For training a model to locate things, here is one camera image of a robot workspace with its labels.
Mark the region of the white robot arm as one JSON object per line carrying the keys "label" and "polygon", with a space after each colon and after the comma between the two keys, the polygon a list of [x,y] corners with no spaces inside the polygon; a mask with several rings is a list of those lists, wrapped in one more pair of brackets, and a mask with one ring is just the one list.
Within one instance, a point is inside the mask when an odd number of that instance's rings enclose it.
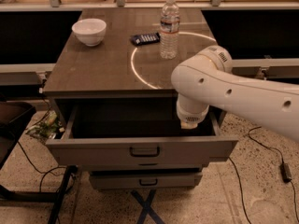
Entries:
{"label": "white robot arm", "polygon": [[211,106],[299,141],[299,87],[233,75],[232,58],[209,46],[179,64],[171,75],[184,129],[202,122]]}

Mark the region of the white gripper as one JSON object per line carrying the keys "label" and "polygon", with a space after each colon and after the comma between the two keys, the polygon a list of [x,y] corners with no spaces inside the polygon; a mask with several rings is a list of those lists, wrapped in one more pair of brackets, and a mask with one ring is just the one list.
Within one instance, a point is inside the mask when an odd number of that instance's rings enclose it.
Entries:
{"label": "white gripper", "polygon": [[198,126],[198,123],[202,122],[206,118],[209,106],[205,109],[200,110],[197,113],[190,113],[182,109],[181,107],[177,108],[178,118],[181,120],[180,126],[184,130],[195,129]]}

